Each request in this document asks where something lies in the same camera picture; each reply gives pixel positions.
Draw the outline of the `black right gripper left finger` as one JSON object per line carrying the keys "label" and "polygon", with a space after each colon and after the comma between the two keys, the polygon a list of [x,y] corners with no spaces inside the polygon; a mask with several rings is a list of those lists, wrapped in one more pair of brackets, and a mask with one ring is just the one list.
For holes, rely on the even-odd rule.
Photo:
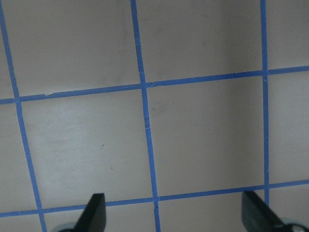
{"label": "black right gripper left finger", "polygon": [[104,232],[106,227],[106,205],[104,193],[93,194],[73,227],[74,232]]}

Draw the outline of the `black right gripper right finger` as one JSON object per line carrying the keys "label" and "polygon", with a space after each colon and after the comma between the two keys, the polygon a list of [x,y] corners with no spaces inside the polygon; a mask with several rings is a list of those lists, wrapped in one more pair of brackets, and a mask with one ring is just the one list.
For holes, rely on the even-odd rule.
{"label": "black right gripper right finger", "polygon": [[248,232],[287,231],[286,224],[254,191],[244,191],[242,193],[241,221]]}

